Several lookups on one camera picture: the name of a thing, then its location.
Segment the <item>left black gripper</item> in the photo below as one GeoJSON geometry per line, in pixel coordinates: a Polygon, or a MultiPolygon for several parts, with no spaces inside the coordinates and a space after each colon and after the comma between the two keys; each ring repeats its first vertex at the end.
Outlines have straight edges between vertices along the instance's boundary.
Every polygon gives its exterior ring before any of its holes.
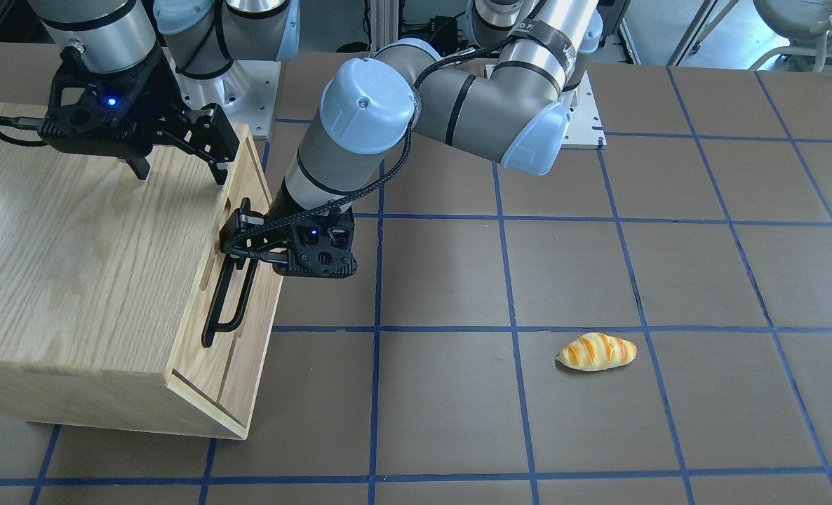
{"type": "Polygon", "coordinates": [[[327,215],[311,215],[288,226],[271,230],[262,236],[245,239],[234,248],[228,243],[266,222],[264,215],[250,209],[250,202],[242,202],[227,218],[220,230],[220,252],[237,271],[246,262],[262,261],[273,265],[281,276],[346,278],[357,272],[358,262],[353,256],[355,230],[353,211],[333,208],[327,215]]]}

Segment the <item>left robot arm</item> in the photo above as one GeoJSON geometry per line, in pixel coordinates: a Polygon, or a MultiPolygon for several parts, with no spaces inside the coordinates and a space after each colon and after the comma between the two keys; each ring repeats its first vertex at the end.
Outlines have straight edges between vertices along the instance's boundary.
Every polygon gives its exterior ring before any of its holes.
{"type": "Polygon", "coordinates": [[[351,205],[399,172],[413,133],[529,175],[551,170],[570,127],[566,95],[598,47],[598,2],[471,1],[468,15],[473,53],[443,58],[405,38],[338,69],[268,213],[243,203],[221,230],[228,260],[353,275],[351,205]]]}

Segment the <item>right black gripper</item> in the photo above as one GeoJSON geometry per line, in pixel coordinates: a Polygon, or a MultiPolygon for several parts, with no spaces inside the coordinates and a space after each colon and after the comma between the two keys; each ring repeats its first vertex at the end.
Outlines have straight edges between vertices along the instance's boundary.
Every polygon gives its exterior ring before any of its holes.
{"type": "Polygon", "coordinates": [[[140,181],[149,178],[147,156],[155,143],[204,160],[217,185],[227,181],[240,141],[220,105],[185,111],[162,48],[135,66],[114,72],[89,70],[76,48],[64,48],[53,77],[39,137],[68,154],[126,159],[140,181]]]}

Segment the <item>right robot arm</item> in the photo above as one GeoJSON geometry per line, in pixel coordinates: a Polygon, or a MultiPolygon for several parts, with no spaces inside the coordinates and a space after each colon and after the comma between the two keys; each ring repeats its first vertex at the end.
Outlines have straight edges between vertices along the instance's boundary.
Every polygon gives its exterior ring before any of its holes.
{"type": "Polygon", "coordinates": [[[149,176],[155,146],[176,147],[227,179],[239,138],[227,111],[245,99],[243,60],[288,61],[297,1],[32,1],[60,49],[48,109],[20,119],[34,146],[106,156],[149,176]]]}

